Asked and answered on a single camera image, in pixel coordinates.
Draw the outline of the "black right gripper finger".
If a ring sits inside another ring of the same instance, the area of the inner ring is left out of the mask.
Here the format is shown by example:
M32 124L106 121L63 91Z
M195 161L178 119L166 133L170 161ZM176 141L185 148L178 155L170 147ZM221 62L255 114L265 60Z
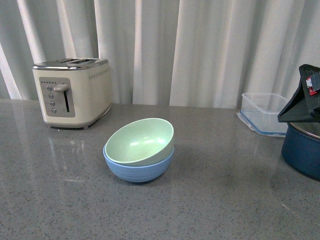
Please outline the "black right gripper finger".
M290 101L277 115L280 123L318 123L320 121L320 68L299 67L299 85Z

